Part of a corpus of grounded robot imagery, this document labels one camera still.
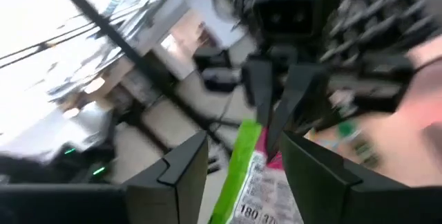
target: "metal frame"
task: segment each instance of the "metal frame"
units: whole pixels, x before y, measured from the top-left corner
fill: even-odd
[[[223,141],[214,131],[211,130],[211,125],[216,124],[213,118],[204,117],[202,114],[198,113],[192,106],[187,104],[179,95],[175,93],[173,88],[171,88],[163,79],[162,76],[150,66],[148,60],[143,59],[136,50],[134,50],[127,41],[112,27],[109,25],[108,20],[103,18],[97,11],[92,7],[87,0],[71,0],[92,22],[101,28],[103,33],[107,35],[117,46],[119,46],[126,56],[134,63],[135,68],[139,69],[143,76],[149,78],[153,85],[164,94],[170,101],[172,101],[176,106],[178,106],[181,111],[192,119],[201,129],[205,130],[207,134],[212,138],[212,140],[218,144],[222,145],[226,150],[227,154],[231,156],[232,148]]]

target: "snack bag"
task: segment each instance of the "snack bag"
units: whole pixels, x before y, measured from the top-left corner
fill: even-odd
[[[267,130],[254,121],[242,123],[210,224],[303,223],[281,153],[267,164],[266,136]]]

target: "green light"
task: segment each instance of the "green light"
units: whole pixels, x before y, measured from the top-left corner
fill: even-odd
[[[73,152],[74,150],[75,150],[75,148],[74,148],[74,149],[70,149],[70,150],[66,151],[64,154],[65,154],[65,155],[66,155],[66,154],[69,154],[69,153]]]
[[[103,170],[105,170],[105,168],[101,167],[101,168],[97,169],[96,171],[94,171],[93,175],[97,175],[98,173],[102,172]]]

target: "window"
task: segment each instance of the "window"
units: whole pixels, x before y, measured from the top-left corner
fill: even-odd
[[[148,6],[159,0],[89,1],[115,28],[133,34],[127,29],[139,27]],[[53,99],[121,55],[70,0],[0,0],[0,10],[0,80],[8,82],[0,84],[0,105],[8,108],[0,107],[0,125],[23,105],[16,98]]]

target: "wall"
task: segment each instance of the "wall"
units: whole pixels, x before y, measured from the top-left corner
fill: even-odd
[[[229,48],[245,35],[241,28],[234,28],[237,20],[228,16],[220,16],[214,8],[213,0],[186,0],[189,7],[200,14],[207,29],[217,39],[222,48]],[[227,0],[218,0],[220,11],[230,11],[231,5]]]
[[[194,10],[189,10],[170,30],[177,42],[191,55],[200,45],[198,38],[201,35],[199,29],[201,23],[200,14]]]
[[[228,10],[231,6],[227,0],[220,0],[220,7],[221,9]],[[235,20],[221,19],[217,15],[213,8],[212,0],[168,0],[164,7],[154,16],[153,27],[142,30],[139,34],[136,48],[140,54],[145,54],[150,49],[153,49],[163,59],[163,62],[170,71],[179,79],[184,79],[189,74],[189,69],[193,68],[193,65],[181,64],[168,54],[159,43],[169,34],[169,30],[189,9],[198,12],[211,34],[213,34],[223,48],[229,48],[244,37],[245,34],[241,28],[232,30],[236,24]],[[107,94],[132,67],[133,65],[130,61],[124,57],[121,58],[112,68],[105,85],[99,89],[97,94]]]

